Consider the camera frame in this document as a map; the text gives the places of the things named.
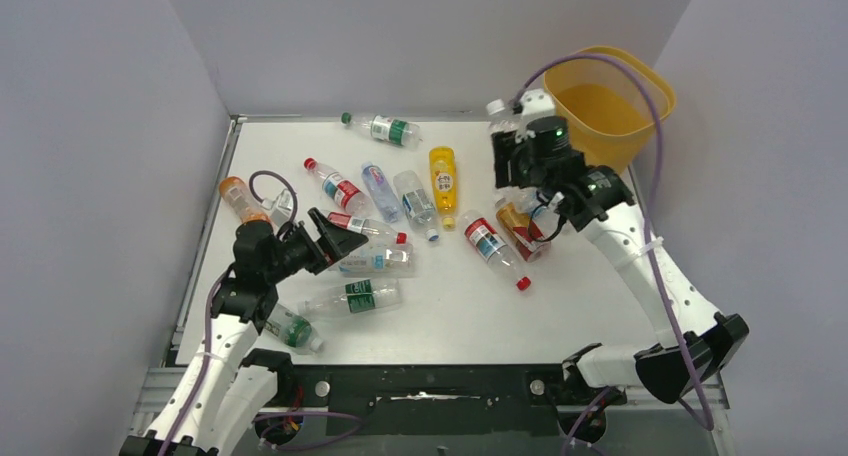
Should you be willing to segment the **large clear unlabelled bottle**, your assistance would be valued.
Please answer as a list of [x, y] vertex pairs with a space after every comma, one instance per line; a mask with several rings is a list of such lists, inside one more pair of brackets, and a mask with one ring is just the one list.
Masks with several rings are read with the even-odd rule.
[[[514, 110], [514, 105], [518, 101], [505, 102], [497, 99], [487, 104], [486, 110], [489, 114], [490, 123], [488, 128], [489, 137], [491, 134], [515, 134], [518, 142], [523, 138], [524, 132], [520, 132], [518, 128], [519, 116]], [[534, 204], [531, 211], [535, 212], [539, 208], [544, 208], [548, 212], [557, 216], [561, 214], [559, 204], [564, 200], [564, 190], [562, 186], [559, 188], [538, 188], [538, 187], [508, 187], [501, 189], [521, 189], [530, 190], [533, 192]]]

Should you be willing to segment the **dark green label clear bottle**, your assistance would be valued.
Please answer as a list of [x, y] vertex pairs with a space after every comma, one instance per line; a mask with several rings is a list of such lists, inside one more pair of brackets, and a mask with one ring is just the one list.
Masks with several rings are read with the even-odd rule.
[[398, 279], [372, 278], [323, 290], [297, 303], [307, 319], [344, 318], [399, 306], [403, 302]]

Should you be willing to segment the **floral white blue label bottle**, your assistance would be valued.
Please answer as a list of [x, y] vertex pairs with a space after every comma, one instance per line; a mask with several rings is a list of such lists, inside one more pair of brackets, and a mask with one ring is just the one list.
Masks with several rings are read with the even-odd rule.
[[409, 243], [365, 245], [336, 263], [334, 269], [346, 277], [411, 277], [416, 273], [414, 246]]

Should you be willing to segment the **amber tea bottle red label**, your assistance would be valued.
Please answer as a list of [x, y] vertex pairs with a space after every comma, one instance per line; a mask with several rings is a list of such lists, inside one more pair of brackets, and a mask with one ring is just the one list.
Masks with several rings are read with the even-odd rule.
[[518, 211], [506, 198], [496, 200], [495, 217], [525, 262], [532, 263], [548, 252], [550, 244], [542, 242], [540, 228], [527, 213]]

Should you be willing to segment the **red cap red blue bottle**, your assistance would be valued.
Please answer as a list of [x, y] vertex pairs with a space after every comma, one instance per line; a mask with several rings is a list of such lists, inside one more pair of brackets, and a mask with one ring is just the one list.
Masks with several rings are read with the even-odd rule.
[[531, 279], [520, 265], [519, 256], [479, 211], [463, 213], [459, 227], [468, 243], [496, 276], [520, 292], [531, 287]]

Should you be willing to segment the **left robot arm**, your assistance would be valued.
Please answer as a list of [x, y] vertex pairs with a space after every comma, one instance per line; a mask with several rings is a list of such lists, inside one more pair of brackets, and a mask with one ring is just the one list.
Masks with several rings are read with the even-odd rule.
[[367, 236], [331, 223], [318, 209], [279, 236], [255, 220], [235, 232], [234, 260], [213, 284], [201, 342], [181, 380], [142, 435], [122, 455], [229, 455], [259, 411], [293, 392], [289, 354], [255, 343], [278, 303], [278, 283], [301, 270], [317, 275], [364, 246]]

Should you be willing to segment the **red label bottle lying sideways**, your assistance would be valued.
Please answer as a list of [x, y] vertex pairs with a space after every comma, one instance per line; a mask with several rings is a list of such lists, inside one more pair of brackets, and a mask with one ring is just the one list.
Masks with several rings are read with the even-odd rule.
[[360, 218], [349, 214], [330, 211], [327, 219], [334, 225], [364, 235], [371, 244], [406, 244], [407, 234], [393, 229], [386, 223], [371, 218]]

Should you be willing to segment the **red cap red label bottle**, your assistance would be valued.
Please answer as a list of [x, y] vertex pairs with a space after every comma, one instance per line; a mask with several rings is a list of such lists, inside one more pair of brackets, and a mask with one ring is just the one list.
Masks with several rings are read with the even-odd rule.
[[303, 165], [339, 210], [356, 217], [366, 217], [372, 213], [373, 205], [368, 196], [337, 169], [314, 158], [307, 158]]

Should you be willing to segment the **yellow juice bottle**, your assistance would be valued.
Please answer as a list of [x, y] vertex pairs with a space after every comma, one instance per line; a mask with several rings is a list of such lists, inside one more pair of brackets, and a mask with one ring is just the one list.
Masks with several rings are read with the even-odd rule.
[[456, 227], [458, 183], [455, 153], [452, 148], [438, 146], [429, 152], [429, 173], [434, 203], [446, 230]]

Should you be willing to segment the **clear blue pink label bottle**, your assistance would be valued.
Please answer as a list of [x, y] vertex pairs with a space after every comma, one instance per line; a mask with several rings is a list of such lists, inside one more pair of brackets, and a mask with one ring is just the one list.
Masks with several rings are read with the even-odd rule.
[[364, 162], [361, 169], [365, 187], [383, 220], [387, 223], [398, 222], [402, 216], [401, 205], [386, 174], [370, 161]]

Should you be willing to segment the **white cap blue label bottle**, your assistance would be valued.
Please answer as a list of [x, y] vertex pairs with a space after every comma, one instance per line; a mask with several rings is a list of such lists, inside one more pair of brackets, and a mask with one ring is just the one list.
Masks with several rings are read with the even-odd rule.
[[436, 209], [419, 176], [412, 170], [403, 171], [393, 178], [393, 183], [411, 229], [428, 242], [438, 241]]

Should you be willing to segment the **green cap bottle at back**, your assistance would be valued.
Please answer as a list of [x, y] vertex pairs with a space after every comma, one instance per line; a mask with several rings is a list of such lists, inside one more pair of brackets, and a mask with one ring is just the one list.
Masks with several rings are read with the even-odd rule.
[[418, 125], [396, 117], [344, 112], [340, 116], [340, 122], [357, 134], [396, 147], [413, 150], [422, 141]]

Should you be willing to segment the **green label bottle near front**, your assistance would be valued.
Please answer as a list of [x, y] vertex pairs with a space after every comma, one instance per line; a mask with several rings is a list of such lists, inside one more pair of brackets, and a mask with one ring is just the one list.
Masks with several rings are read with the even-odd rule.
[[324, 339], [303, 316], [277, 304], [268, 316], [264, 330], [296, 354], [320, 354]]

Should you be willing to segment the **orange cap bottle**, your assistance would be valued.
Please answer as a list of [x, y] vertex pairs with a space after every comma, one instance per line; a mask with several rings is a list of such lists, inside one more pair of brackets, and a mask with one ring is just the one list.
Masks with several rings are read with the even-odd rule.
[[222, 200], [232, 209], [242, 224], [263, 221], [271, 223], [271, 219], [260, 203], [252, 196], [247, 184], [239, 177], [230, 176], [218, 185]]

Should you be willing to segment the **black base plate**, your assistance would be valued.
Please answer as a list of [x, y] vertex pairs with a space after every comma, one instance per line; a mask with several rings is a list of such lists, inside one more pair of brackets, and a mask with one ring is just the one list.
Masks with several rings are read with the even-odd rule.
[[259, 404], [285, 413], [254, 427], [260, 437], [292, 445], [295, 426], [316, 410], [328, 438], [546, 437], [567, 430], [594, 398], [601, 407], [626, 400], [618, 390], [601, 395], [557, 364], [286, 365], [271, 371], [270, 395]]

